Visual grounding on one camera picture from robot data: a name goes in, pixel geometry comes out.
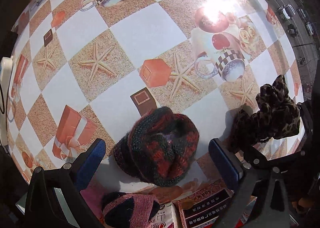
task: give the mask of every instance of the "knit hat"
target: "knit hat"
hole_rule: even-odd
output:
[[[113,156],[128,175],[172,186],[185,177],[198,141],[198,130],[186,115],[162,107],[141,117],[114,146]]]
[[[155,195],[113,192],[102,199],[104,221],[114,228],[147,228],[159,209]]]

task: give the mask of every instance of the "parked car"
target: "parked car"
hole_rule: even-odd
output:
[[[277,9],[280,13],[280,18],[283,20],[290,20],[296,13],[290,4],[281,6]]]
[[[312,27],[312,25],[311,25],[310,22],[307,22],[307,23],[306,23],[306,30],[307,30],[309,36],[312,36],[312,35],[313,35],[314,30],[313,30],[313,27]]]
[[[306,14],[305,14],[305,12],[304,12],[304,10],[302,8],[298,8],[297,12],[298,12],[300,18],[302,18],[304,20],[307,18]]]

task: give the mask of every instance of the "street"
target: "street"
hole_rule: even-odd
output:
[[[291,4],[291,6],[295,9],[295,16],[289,21],[282,21],[279,18],[278,12],[276,13],[277,17],[279,18],[284,31],[286,32],[288,25],[292,23],[298,32],[298,36],[293,38],[287,32],[287,37],[290,41],[291,46],[302,45],[313,43],[314,40],[311,36],[308,35],[307,30],[305,28],[306,21],[302,20],[297,12],[298,5],[294,0],[268,0],[269,5],[271,8],[276,11],[280,6]],[[313,83],[314,77],[316,75],[316,63],[318,60],[318,54],[315,45],[305,45],[299,47],[292,48],[295,54],[296,59],[298,57],[304,57],[305,63],[302,65],[298,63],[301,83],[303,87],[305,87],[306,83]],[[310,93],[304,92],[304,97],[311,97]]]

